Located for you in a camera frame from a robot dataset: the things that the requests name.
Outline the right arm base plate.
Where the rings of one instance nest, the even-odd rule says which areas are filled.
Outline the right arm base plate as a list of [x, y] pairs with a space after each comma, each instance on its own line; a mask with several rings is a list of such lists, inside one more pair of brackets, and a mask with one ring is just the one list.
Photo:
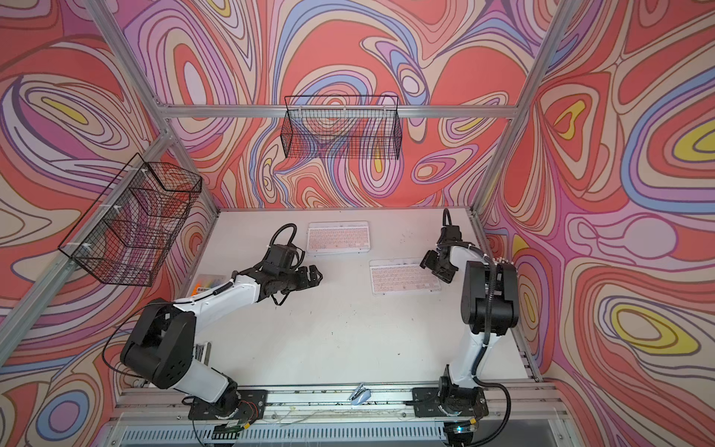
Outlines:
[[417, 417], [475, 418], [480, 420], [489, 415], [483, 389], [440, 390], [437, 387], [415, 387], [411, 400], [405, 404], [413, 407]]

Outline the pink keyboard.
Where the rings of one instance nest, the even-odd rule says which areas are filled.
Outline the pink keyboard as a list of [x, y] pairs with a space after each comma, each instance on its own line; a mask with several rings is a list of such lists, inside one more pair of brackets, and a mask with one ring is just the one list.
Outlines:
[[416, 259], [373, 260], [369, 270], [375, 295], [441, 291], [439, 280]]
[[365, 221], [311, 223], [307, 229], [307, 252], [312, 255], [368, 253], [370, 225]]

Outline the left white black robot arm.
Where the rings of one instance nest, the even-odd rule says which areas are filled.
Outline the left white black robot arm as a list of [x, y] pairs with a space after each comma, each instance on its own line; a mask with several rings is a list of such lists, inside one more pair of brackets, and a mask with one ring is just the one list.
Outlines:
[[195, 358], [197, 333], [229, 314], [271, 299], [280, 307], [293, 292], [318, 287], [323, 275], [303, 264], [292, 244], [270, 246], [252, 267], [222, 285], [172, 303], [158, 299], [141, 312], [120, 355], [121, 363], [158, 389], [174, 389], [227, 419], [240, 406], [238, 384]]

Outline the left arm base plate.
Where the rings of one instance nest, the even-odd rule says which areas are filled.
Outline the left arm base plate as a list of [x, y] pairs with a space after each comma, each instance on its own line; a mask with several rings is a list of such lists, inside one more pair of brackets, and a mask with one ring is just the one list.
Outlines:
[[229, 391], [228, 397], [209, 403], [194, 398], [189, 405], [191, 421], [239, 421], [255, 422], [264, 418], [268, 391], [266, 389], [237, 389]]

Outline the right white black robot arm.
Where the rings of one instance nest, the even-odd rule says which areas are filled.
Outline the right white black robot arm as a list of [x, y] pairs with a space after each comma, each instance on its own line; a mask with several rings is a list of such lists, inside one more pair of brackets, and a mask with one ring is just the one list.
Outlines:
[[436, 248], [426, 253], [420, 266], [446, 284], [463, 274], [460, 316], [465, 335], [456, 360], [439, 380], [438, 398], [474, 402], [478, 391], [489, 387], [480, 379], [488, 355], [519, 322], [518, 270], [463, 240], [460, 227], [448, 216], [443, 217]]

